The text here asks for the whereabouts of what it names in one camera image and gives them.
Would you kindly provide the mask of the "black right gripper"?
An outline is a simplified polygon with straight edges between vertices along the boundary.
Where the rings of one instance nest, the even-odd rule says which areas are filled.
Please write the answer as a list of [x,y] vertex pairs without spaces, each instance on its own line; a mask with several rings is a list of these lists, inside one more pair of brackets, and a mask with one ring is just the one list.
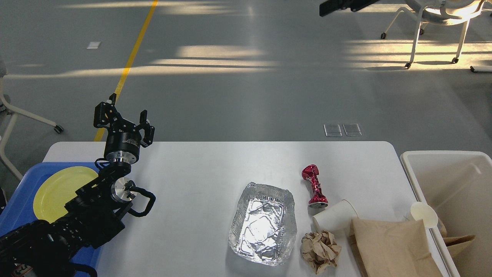
[[379,0],[325,0],[319,5],[319,16],[325,17],[334,11],[345,10],[348,7],[352,12],[357,12],[376,2]]

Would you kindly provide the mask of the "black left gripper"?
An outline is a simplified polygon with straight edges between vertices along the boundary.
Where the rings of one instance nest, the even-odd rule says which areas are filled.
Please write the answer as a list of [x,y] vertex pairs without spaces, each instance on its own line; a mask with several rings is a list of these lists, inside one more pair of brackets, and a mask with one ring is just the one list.
[[146,148],[153,143],[155,127],[148,121],[147,110],[140,113],[138,125],[123,123],[123,117],[115,107],[116,98],[116,93],[112,93],[108,100],[95,107],[93,126],[108,130],[104,148],[105,160],[134,164],[139,160],[140,146]]

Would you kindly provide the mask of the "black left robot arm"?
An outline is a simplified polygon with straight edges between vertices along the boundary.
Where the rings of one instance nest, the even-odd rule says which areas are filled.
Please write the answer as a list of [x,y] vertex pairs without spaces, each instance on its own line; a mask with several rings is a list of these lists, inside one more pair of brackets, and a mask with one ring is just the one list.
[[97,177],[80,187],[76,197],[65,204],[66,214],[50,223],[38,219],[1,236],[1,276],[12,277],[17,269],[35,277],[73,277],[85,272],[96,277],[88,265],[72,262],[84,247],[97,249],[123,231],[126,214],[147,216],[155,195],[137,187],[132,180],[117,182],[131,172],[139,160],[140,148],[153,143],[154,126],[147,111],[140,113],[138,124],[117,111],[113,93],[95,107],[93,126],[108,132],[104,154],[94,164]]

